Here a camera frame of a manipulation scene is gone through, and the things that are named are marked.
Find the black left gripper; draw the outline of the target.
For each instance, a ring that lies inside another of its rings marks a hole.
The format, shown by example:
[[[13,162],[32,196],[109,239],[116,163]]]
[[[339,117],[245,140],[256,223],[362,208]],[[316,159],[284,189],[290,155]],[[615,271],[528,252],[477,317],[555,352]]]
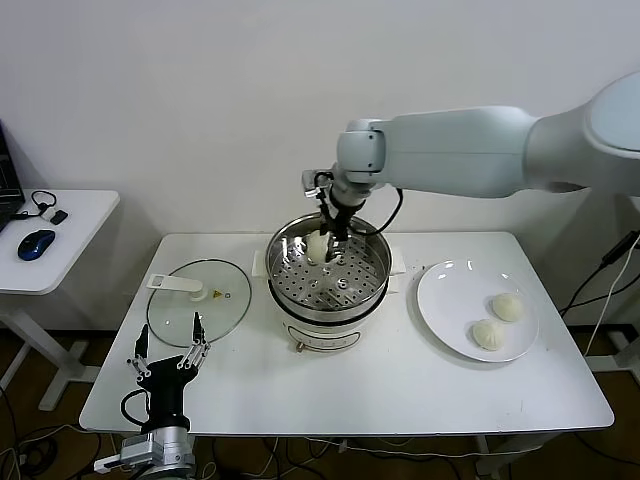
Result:
[[[195,312],[192,343],[182,358],[174,356],[148,366],[149,326],[145,324],[142,327],[134,344],[133,356],[126,361],[139,386],[149,393],[148,419],[141,427],[142,433],[167,427],[190,430],[190,420],[183,411],[183,392],[185,386],[195,379],[210,350],[201,320],[201,315]]]

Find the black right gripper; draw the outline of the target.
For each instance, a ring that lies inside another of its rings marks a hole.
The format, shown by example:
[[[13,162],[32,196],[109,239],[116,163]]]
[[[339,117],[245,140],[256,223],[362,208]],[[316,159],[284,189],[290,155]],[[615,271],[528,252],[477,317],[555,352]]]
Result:
[[[363,203],[355,206],[338,203],[335,206],[331,201],[322,200],[322,212],[320,213],[319,232],[321,235],[328,233],[327,262],[333,262],[342,257],[346,251],[349,237],[339,240],[336,235],[346,235],[351,224],[352,217],[363,207]]]

